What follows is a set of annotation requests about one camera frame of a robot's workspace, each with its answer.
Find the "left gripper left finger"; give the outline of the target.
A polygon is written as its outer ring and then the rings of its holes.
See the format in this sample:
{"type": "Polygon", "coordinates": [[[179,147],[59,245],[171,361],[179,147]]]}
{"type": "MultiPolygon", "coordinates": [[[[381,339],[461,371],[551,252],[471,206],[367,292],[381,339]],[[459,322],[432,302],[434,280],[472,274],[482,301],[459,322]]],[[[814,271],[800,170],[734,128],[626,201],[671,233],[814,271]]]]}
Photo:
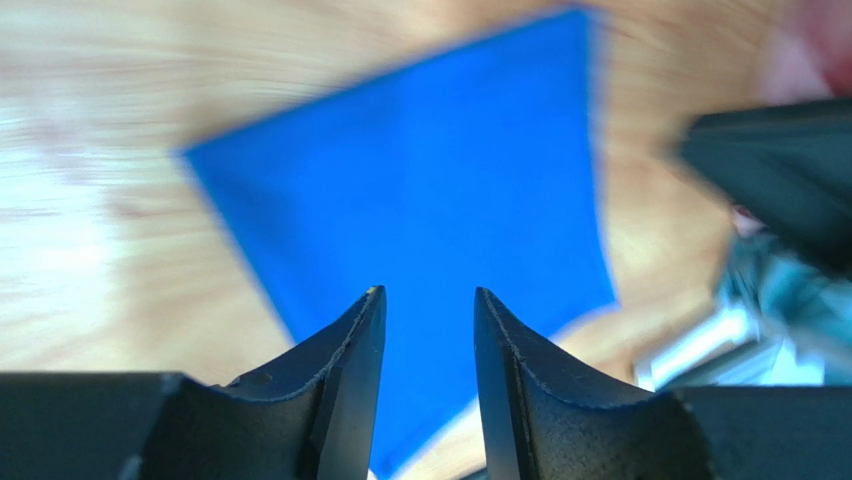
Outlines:
{"type": "Polygon", "coordinates": [[[225,386],[179,372],[5,373],[5,479],[364,479],[386,296],[225,386]]]}

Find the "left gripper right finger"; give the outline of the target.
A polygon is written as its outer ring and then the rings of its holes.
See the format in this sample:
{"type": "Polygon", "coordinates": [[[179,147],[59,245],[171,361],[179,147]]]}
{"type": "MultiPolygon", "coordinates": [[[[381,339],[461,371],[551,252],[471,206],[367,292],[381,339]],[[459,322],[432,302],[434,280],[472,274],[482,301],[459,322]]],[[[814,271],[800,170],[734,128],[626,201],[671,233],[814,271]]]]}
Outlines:
{"type": "Polygon", "coordinates": [[[847,479],[847,387],[651,393],[568,354],[488,289],[474,299],[493,479],[847,479]]]}

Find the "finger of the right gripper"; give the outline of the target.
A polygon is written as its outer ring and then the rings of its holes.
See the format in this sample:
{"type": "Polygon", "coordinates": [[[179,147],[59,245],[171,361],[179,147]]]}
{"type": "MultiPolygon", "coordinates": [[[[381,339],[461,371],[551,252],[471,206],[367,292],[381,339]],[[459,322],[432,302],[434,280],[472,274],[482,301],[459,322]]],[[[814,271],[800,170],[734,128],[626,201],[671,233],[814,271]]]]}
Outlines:
{"type": "Polygon", "coordinates": [[[851,274],[851,101],[701,116],[679,155],[826,274],[851,274]]]}

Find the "blue cloth napkin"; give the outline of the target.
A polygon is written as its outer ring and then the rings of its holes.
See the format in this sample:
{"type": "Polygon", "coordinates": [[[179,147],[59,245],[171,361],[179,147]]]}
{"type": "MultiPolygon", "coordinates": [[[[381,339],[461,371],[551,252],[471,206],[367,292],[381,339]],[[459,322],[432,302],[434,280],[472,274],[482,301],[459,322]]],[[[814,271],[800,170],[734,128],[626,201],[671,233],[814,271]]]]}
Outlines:
{"type": "Polygon", "coordinates": [[[545,336],[615,302],[592,124],[603,20],[554,12],[186,151],[295,340],[385,287],[381,479],[473,401],[478,287],[545,336]]]}

